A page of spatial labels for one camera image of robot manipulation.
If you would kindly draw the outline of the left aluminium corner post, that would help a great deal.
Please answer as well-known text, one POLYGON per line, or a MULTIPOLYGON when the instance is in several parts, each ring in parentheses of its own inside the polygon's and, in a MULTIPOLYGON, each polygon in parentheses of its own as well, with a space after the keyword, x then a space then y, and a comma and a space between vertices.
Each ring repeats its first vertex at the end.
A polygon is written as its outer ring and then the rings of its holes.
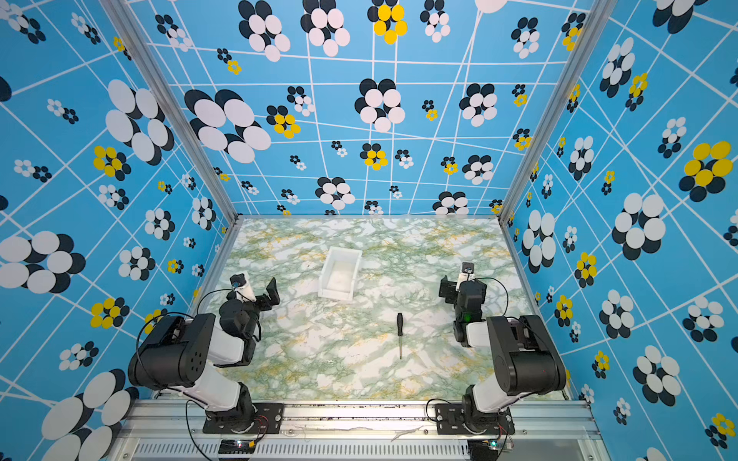
POLYGON ((115 30, 121 34, 126 47, 133 55, 138 70, 161 105, 165 116, 171 122, 176 136, 182 142, 183 149, 188 154, 205 185, 209 188, 213 200, 219 205, 229 224, 231 226, 236 224, 238 213, 234 208, 234 204, 228 197, 224 186, 215 178, 213 166, 192 131, 188 119, 179 108, 178 100, 167 84, 165 75, 161 71, 161 66, 156 62, 153 52, 146 45, 140 27, 135 24, 133 14, 127 10, 124 1, 103 0, 100 4, 111 19, 115 30))

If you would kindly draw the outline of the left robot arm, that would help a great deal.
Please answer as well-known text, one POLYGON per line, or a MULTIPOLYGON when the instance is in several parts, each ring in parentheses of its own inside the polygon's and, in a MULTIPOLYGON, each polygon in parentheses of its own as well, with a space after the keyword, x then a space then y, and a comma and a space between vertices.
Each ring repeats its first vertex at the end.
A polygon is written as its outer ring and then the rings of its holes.
POLYGON ((230 278, 232 290, 219 313, 159 314, 136 347, 128 378, 138 387, 176 391, 205 409, 206 433, 279 431, 284 406, 255 405, 248 387, 220 371, 251 364, 261 338, 261 313, 280 303, 277 281, 256 295, 244 274, 230 278))

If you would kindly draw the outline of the white plastic bin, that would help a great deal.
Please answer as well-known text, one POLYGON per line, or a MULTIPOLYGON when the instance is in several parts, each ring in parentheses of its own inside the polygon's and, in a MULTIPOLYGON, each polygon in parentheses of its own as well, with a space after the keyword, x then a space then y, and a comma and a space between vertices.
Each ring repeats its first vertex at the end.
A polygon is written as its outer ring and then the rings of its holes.
POLYGON ((353 301, 361 257, 361 250, 330 247, 319 277, 318 296, 353 301))

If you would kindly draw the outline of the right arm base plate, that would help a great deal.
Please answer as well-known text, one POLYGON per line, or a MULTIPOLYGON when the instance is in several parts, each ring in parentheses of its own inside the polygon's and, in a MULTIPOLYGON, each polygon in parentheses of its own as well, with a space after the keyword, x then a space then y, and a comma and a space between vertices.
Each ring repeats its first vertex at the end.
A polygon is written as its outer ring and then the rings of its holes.
POLYGON ((515 434, 510 410, 483 413, 466 403, 435 403, 432 410, 440 435, 506 436, 515 434))

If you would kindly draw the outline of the aluminium front rail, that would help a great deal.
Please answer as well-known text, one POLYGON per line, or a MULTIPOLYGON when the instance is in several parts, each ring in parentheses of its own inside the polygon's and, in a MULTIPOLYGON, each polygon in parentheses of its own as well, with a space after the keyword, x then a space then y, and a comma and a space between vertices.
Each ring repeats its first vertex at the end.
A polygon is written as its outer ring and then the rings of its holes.
POLYGON ((424 401, 288 401, 279 430, 205 434, 201 409, 174 400, 138 403, 111 448, 111 460, 607 460, 582 401, 512 407, 513 430, 442 434, 424 401))

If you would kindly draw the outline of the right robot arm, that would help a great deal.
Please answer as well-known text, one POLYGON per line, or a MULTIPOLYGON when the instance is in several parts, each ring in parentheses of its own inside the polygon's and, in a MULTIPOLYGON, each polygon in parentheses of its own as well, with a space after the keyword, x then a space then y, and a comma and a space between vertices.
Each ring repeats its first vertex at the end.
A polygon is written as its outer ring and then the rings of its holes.
POLYGON ((471 274, 452 282, 443 277, 439 297, 454 307, 453 332, 459 344, 491 353, 494 375, 467 388, 462 398, 464 424, 473 433, 501 426, 509 407, 532 395, 566 386, 560 354, 537 315, 484 318, 487 285, 471 274))

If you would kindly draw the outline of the black handled screwdriver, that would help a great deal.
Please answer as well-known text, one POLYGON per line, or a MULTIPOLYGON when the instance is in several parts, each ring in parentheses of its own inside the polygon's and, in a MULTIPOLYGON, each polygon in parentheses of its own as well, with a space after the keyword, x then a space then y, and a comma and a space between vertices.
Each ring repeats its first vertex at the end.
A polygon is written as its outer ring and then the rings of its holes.
POLYGON ((398 357, 403 359, 403 337, 404 337, 404 315, 398 312, 396 315, 396 332, 398 337, 398 357))

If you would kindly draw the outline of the aluminium corner post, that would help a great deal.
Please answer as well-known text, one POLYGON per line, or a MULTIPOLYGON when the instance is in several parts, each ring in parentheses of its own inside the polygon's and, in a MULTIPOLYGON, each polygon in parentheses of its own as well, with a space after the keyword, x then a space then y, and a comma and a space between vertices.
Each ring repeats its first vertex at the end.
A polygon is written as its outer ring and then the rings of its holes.
POLYGON ((238 213, 234 208, 234 204, 228 197, 224 186, 215 178, 213 166, 192 131, 188 119, 179 108, 178 100, 167 84, 165 75, 161 71, 161 66, 156 62, 153 52, 146 45, 140 27, 135 24, 133 14, 127 10, 124 1, 103 0, 100 4, 111 19, 115 30, 121 34, 126 47, 133 55, 138 70, 161 105, 165 116, 171 122, 176 136, 182 142, 183 149, 188 154, 205 185, 209 188, 213 200, 219 205, 229 224, 231 226, 236 224, 238 213))
POLYGON ((532 146, 526 151, 510 185, 509 192, 505 196, 504 209, 499 217, 501 225, 505 224, 507 219, 513 214, 513 211, 515 211, 516 204, 526 188, 530 172, 532 172, 532 169, 540 159, 546 142, 549 140, 555 126, 557 126, 565 109, 568 96, 574 86, 576 86, 580 75, 582 75, 582 71, 596 48, 603 34, 603 30, 607 26, 607 21, 617 3, 617 0, 595 1, 593 9, 588 13, 583 37, 578 42, 578 45, 563 68, 540 123, 534 132, 532 146))

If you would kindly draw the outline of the right aluminium corner post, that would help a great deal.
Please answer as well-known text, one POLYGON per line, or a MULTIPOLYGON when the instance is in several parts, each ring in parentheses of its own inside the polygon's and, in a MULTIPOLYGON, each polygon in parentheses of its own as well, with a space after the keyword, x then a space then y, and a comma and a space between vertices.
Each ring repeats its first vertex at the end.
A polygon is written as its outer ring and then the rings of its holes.
POLYGON ((510 185, 509 192, 505 196, 504 209, 499 217, 501 225, 505 224, 507 219, 513 214, 513 211, 515 211, 516 204, 526 188, 530 172, 532 172, 532 169, 540 159, 546 142, 549 140, 555 126, 557 126, 565 109, 568 96, 574 86, 576 86, 580 75, 582 75, 582 71, 596 48, 603 34, 603 30, 607 26, 607 21, 617 3, 617 0, 595 1, 593 9, 588 13, 583 37, 578 42, 578 45, 563 68, 540 123, 534 132, 532 146, 526 151, 510 185))

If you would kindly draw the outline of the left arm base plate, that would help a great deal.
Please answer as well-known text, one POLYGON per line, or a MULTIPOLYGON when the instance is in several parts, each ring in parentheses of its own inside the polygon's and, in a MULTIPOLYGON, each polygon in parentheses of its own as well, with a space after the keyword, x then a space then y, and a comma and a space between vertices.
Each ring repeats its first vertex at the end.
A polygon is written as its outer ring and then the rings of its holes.
POLYGON ((284 418, 283 403, 256 403, 242 409, 206 412, 205 434, 277 434, 284 418))

